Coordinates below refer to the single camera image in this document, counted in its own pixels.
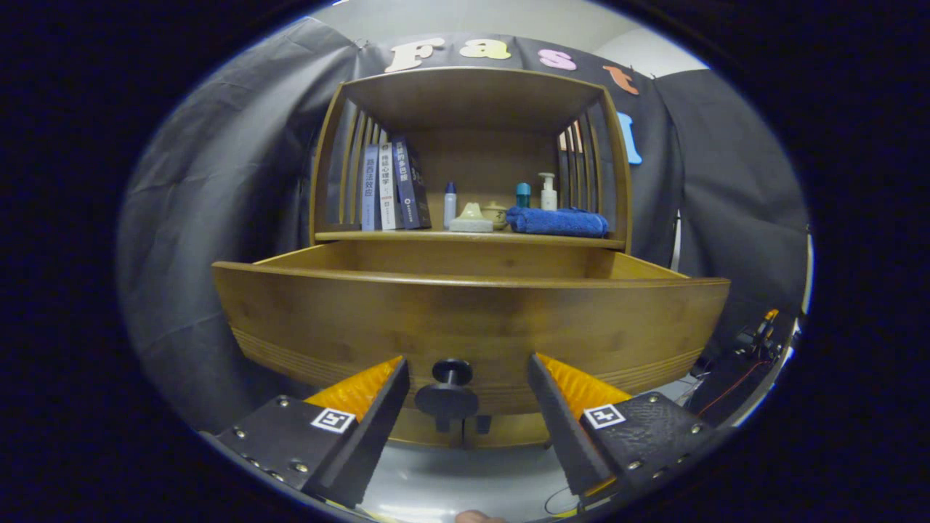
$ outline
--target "white bottle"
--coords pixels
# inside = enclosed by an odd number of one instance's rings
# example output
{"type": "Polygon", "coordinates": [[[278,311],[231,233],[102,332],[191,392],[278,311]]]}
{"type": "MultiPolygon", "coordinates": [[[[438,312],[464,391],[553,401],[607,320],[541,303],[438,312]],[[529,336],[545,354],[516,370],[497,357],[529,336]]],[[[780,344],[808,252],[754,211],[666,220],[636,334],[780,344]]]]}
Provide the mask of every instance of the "white bottle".
{"type": "Polygon", "coordinates": [[[540,172],[542,178],[542,192],[539,193],[539,208],[542,210],[556,210],[559,207],[558,194],[552,189],[552,180],[555,175],[550,172],[540,172]]]}
{"type": "Polygon", "coordinates": [[[450,181],[445,186],[445,207],[443,208],[443,228],[449,230],[449,223],[456,218],[456,184],[450,181]]]}

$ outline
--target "folded towel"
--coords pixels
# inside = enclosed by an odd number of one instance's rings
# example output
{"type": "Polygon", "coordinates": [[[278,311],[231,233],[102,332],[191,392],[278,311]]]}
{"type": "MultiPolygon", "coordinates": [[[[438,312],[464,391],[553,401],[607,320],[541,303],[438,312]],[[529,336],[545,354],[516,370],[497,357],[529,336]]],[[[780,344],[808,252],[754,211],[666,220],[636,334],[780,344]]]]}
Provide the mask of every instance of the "folded towel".
{"type": "Polygon", "coordinates": [[[607,219],[600,214],[578,208],[542,210],[511,207],[507,223],[515,233],[530,235],[581,236],[603,238],[607,235],[607,219]]]}

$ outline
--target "bamboo cabinet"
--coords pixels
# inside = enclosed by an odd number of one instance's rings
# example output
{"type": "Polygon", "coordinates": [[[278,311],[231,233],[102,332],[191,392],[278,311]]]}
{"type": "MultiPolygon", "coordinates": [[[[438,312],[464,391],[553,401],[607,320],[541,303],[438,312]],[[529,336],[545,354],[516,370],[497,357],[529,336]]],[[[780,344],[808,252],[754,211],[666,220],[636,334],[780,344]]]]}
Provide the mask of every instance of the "bamboo cabinet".
{"type": "Polygon", "coordinates": [[[214,263],[243,353],[328,386],[404,355],[412,374],[392,438],[506,447],[548,434],[526,384],[541,352],[636,394],[686,374],[711,336],[729,281],[688,278],[627,254],[630,169],[604,87],[552,74],[472,67],[340,85],[317,145],[312,246],[255,263],[214,263]],[[362,231],[365,145],[406,136],[418,151],[432,230],[362,231]],[[516,184],[556,173],[559,207],[599,212],[606,238],[443,230],[445,185],[466,202],[513,205],[516,184]],[[434,362],[471,363],[474,419],[438,433],[413,404],[434,362]]]}

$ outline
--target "drawer knob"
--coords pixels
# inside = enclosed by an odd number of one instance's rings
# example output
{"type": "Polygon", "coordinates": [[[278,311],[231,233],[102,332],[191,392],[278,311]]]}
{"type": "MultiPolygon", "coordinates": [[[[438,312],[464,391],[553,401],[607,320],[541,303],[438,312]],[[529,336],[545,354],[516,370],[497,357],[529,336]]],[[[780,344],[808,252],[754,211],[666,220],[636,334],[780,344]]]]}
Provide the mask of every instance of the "drawer knob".
{"type": "Polygon", "coordinates": [[[438,383],[420,388],[417,409],[436,418],[436,430],[449,431],[449,420],[463,420],[478,412],[478,396],[464,387],[472,380],[472,366],[460,359],[444,359],[432,366],[438,383]]]}

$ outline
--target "book spine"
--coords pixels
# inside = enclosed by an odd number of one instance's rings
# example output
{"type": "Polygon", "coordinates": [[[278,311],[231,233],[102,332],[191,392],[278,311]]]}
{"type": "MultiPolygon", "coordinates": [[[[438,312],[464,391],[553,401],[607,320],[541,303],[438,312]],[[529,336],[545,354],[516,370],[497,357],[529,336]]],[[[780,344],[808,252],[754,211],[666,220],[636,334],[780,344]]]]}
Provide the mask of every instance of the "book spine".
{"type": "Polygon", "coordinates": [[[407,157],[410,163],[410,179],[413,182],[413,194],[417,200],[419,226],[424,229],[429,229],[432,227],[430,206],[426,199],[426,184],[423,183],[423,174],[419,168],[417,151],[407,148],[407,157]]]}
{"type": "Polygon", "coordinates": [[[417,196],[414,193],[409,148],[406,139],[403,138],[394,142],[394,172],[397,174],[397,192],[401,199],[404,228],[418,229],[420,224],[417,196]]]}
{"type": "Polygon", "coordinates": [[[394,162],[392,154],[392,145],[382,143],[379,146],[378,154],[378,192],[381,209],[381,228],[384,230],[396,229],[397,212],[400,210],[395,205],[396,192],[394,188],[394,162]]]}
{"type": "Polygon", "coordinates": [[[378,206],[378,146],[365,147],[365,175],[362,178],[362,230],[381,228],[381,211],[378,206]]]}

